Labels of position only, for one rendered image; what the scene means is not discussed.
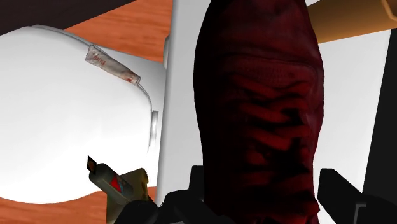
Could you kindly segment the dark red laced shoe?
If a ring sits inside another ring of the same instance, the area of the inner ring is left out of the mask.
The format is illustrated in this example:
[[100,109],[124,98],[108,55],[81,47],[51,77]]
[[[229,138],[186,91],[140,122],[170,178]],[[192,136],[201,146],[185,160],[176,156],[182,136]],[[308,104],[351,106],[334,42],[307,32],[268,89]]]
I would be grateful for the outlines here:
[[211,0],[193,89],[205,203],[236,224],[319,224],[324,69],[305,0]]

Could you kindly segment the grey spray can, red label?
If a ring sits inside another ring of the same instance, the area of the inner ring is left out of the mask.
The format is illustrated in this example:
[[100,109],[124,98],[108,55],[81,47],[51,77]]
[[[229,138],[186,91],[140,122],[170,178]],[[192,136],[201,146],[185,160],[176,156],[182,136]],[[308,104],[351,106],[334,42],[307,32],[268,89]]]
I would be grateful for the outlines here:
[[88,156],[87,169],[90,171],[89,180],[117,204],[125,205],[133,201],[133,187],[107,164],[98,164]]

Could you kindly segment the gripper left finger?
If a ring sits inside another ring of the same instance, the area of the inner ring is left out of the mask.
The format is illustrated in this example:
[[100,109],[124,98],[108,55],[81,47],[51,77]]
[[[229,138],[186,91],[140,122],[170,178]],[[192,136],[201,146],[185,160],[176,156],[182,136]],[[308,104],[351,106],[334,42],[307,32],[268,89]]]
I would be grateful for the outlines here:
[[204,202],[204,167],[191,168],[187,190],[168,193],[161,206],[152,201],[128,203],[115,224],[231,224],[227,216],[218,216]]

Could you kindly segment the white tube with red print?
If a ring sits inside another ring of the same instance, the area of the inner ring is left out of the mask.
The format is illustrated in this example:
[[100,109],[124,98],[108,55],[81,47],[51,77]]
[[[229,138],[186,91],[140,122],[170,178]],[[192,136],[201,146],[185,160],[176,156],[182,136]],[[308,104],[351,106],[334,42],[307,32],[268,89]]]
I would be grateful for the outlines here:
[[119,77],[133,85],[138,85],[141,77],[130,70],[127,66],[118,62],[95,45],[88,47],[88,52],[85,56],[85,61],[95,65],[109,74]]

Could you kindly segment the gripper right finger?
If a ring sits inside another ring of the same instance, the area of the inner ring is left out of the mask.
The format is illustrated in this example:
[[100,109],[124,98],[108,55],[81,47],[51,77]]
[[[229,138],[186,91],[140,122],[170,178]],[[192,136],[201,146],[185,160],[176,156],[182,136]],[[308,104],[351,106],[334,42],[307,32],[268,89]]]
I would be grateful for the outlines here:
[[336,224],[397,224],[397,205],[361,193],[335,169],[321,169],[317,200]]

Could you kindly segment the olive tan object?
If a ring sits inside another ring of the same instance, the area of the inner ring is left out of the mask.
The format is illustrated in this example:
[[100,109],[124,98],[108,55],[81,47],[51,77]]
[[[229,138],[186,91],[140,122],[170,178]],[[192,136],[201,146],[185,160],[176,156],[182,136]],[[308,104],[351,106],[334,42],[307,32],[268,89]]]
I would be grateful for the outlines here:
[[106,224],[114,224],[122,209],[134,200],[148,200],[148,176],[143,168],[115,174],[107,194]]

